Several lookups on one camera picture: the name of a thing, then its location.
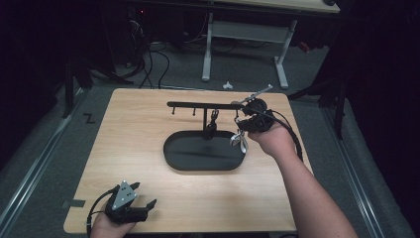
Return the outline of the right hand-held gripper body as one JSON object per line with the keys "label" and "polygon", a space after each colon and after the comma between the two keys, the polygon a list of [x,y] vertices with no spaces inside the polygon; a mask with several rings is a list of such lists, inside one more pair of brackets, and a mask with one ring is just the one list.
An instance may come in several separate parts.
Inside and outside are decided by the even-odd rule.
{"label": "right hand-held gripper body", "polygon": [[244,106],[250,106],[252,108],[252,115],[249,116],[249,119],[244,119],[250,122],[250,130],[247,132],[265,132],[272,126],[272,113],[267,109],[266,103],[259,98],[260,94],[263,94],[271,89],[272,85],[269,84],[266,88],[257,91],[238,102],[239,105],[242,105],[242,108]]}

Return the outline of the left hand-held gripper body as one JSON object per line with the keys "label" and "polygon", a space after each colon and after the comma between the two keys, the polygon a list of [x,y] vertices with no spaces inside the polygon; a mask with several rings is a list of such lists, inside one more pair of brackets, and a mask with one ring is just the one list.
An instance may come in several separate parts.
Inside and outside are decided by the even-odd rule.
{"label": "left hand-held gripper body", "polygon": [[123,180],[111,197],[106,202],[105,214],[116,224],[144,222],[148,218],[147,213],[136,213],[131,206],[137,198],[135,190]]}

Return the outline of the person's right hand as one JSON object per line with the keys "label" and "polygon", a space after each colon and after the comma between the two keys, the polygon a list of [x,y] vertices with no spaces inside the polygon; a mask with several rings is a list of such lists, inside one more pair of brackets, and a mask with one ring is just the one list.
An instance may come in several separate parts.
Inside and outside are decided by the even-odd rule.
{"label": "person's right hand", "polygon": [[295,144],[285,127],[274,123],[266,132],[248,133],[248,137],[257,142],[262,150],[276,160],[296,155]]}

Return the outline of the metal floor rail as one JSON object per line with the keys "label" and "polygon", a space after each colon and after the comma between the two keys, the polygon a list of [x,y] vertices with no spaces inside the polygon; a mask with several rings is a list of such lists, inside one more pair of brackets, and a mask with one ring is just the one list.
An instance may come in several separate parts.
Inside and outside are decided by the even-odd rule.
{"label": "metal floor rail", "polygon": [[6,167],[0,172],[0,236],[5,236],[37,186],[73,111],[88,89],[77,89],[74,105],[66,112],[64,102],[57,104],[35,126]]}
{"label": "metal floor rail", "polygon": [[329,131],[332,134],[335,144],[339,150],[340,157],[345,169],[345,174],[348,178],[349,186],[352,190],[359,211],[364,219],[370,238],[384,238],[383,231],[378,223],[375,212],[373,211],[371,202],[366,194],[361,180],[357,175],[349,152],[343,140],[340,139],[335,132],[334,119],[331,111],[328,108],[321,108],[320,111],[326,120],[326,123],[328,124]]}

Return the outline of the white-legged desk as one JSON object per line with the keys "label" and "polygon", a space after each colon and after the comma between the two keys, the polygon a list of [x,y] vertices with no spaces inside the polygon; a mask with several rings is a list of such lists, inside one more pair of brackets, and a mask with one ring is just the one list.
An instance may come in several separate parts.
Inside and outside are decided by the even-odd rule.
{"label": "white-legged desk", "polygon": [[[250,7],[251,11],[280,10],[291,14],[320,14],[337,16],[341,9],[335,0],[204,0],[208,7]],[[242,23],[234,20],[215,20],[215,10],[211,10],[207,20],[206,51],[203,61],[202,80],[211,78],[212,40],[225,38],[264,43],[281,44],[279,55],[273,58],[274,66],[282,89],[288,88],[283,62],[294,35],[297,18],[292,17],[286,26],[269,26],[254,22]]]}

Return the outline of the silver bunch of keys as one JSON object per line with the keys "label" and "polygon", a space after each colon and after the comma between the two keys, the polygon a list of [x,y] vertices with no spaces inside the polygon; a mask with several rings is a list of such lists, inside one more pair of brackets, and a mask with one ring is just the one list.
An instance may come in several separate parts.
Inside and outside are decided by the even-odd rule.
{"label": "silver bunch of keys", "polygon": [[237,133],[231,137],[230,145],[231,146],[240,145],[241,152],[245,154],[249,147],[248,142],[245,139],[245,131],[240,127],[240,119],[238,116],[235,117],[234,122],[236,123],[238,129],[237,129]]}

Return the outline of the person's left hand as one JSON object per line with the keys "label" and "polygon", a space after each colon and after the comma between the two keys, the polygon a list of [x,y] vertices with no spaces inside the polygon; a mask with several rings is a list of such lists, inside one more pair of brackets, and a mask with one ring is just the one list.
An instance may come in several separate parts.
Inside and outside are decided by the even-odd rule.
{"label": "person's left hand", "polygon": [[100,213],[95,217],[90,238],[124,238],[135,226],[135,223],[113,223],[106,214]]}

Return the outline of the black key rack with tray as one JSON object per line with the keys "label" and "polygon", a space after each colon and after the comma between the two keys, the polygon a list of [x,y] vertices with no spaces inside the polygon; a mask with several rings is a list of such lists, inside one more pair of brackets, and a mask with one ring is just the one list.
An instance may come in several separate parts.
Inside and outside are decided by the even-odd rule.
{"label": "black key rack with tray", "polygon": [[176,108],[192,108],[203,110],[203,128],[201,130],[178,131],[171,134],[163,144],[163,154],[166,163],[178,171],[231,171],[236,169],[246,154],[243,154],[240,145],[231,146],[230,139],[236,134],[230,131],[217,129],[211,140],[204,138],[204,130],[210,123],[214,109],[241,110],[238,103],[199,103],[168,101],[168,107],[175,112]]}

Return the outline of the black tripod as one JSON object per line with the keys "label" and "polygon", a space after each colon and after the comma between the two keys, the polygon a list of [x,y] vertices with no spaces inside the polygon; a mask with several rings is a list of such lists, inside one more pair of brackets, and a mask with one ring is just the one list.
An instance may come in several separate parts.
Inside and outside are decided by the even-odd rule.
{"label": "black tripod", "polygon": [[319,94],[318,105],[321,108],[335,107],[333,117],[333,130],[339,139],[343,138],[342,123],[346,101],[347,81],[345,79],[331,78],[322,82],[315,82],[312,85],[288,95],[289,100],[296,100],[305,95]]}

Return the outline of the black keychain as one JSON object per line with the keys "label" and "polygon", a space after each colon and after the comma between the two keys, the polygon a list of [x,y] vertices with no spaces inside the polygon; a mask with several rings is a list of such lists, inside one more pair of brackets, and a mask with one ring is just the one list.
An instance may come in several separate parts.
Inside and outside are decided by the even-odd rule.
{"label": "black keychain", "polygon": [[206,128],[204,130],[204,138],[206,140],[211,140],[214,137],[214,135],[215,135],[215,133],[217,131],[217,123],[216,123],[216,120],[218,118],[218,115],[219,115],[219,110],[218,109],[214,109],[212,111],[212,114],[211,114],[210,123],[206,126]]}

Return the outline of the black stand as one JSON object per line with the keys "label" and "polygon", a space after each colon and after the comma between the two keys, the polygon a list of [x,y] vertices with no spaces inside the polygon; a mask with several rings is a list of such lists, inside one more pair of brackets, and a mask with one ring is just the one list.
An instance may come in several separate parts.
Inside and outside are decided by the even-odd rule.
{"label": "black stand", "polygon": [[115,72],[101,67],[99,64],[91,60],[72,56],[65,64],[64,78],[64,113],[63,118],[67,118],[75,109],[74,102],[74,80],[77,81],[81,89],[90,89],[93,86],[90,70],[94,69],[103,74],[107,78],[121,84],[133,84],[133,81],[125,79],[123,76],[117,75]]}

